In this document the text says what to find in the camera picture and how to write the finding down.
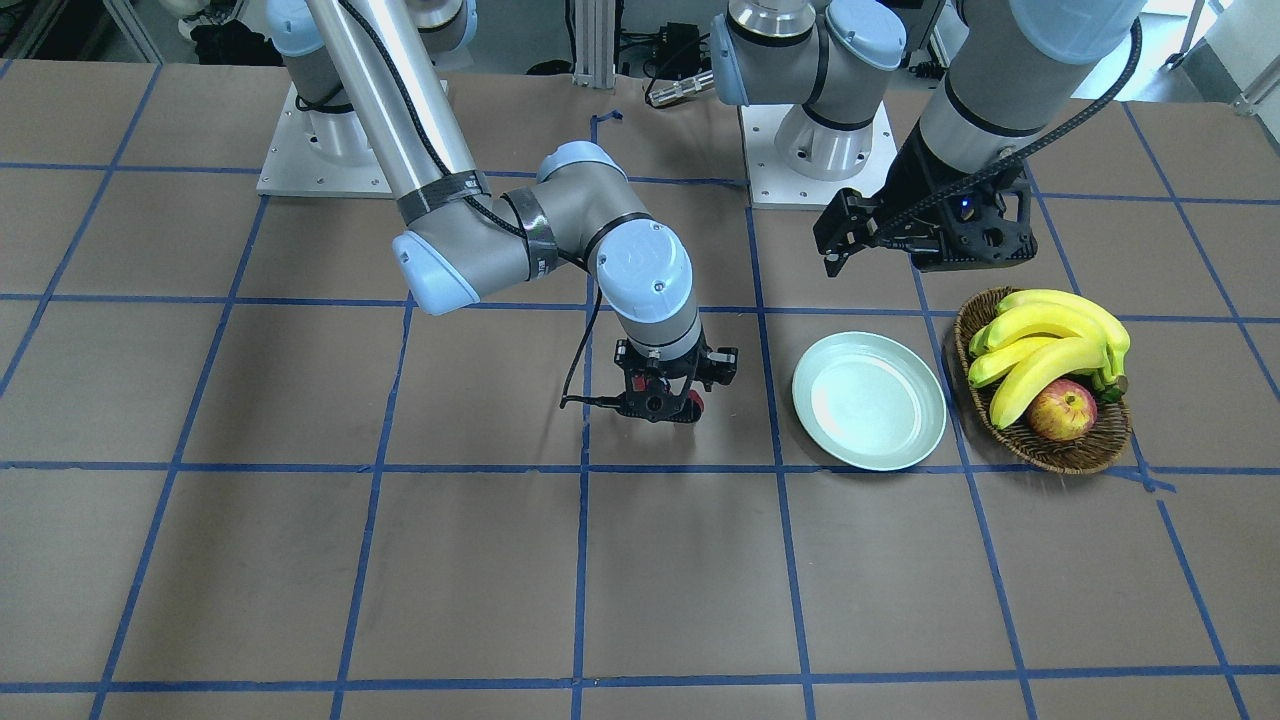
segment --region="wicker basket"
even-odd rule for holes
[[[995,319],[996,305],[1015,290],[1012,287],[987,290],[970,297],[960,307],[951,333],[954,343],[950,352],[952,357],[959,360],[961,378],[969,375],[969,341],[983,325]],[[1053,473],[1070,475],[1100,473],[1120,457],[1133,434],[1129,407],[1124,400],[1111,404],[1100,402],[1097,423],[1084,437],[1071,442],[1044,439],[1036,434],[1023,418],[1019,418],[1012,425],[997,430],[991,424],[989,409],[998,383],[984,388],[974,388],[968,382],[963,382],[963,386],[969,389],[969,396],[973,398],[982,424],[1001,445],[1032,465]],[[959,392],[957,388],[956,395],[960,396],[963,392]]]

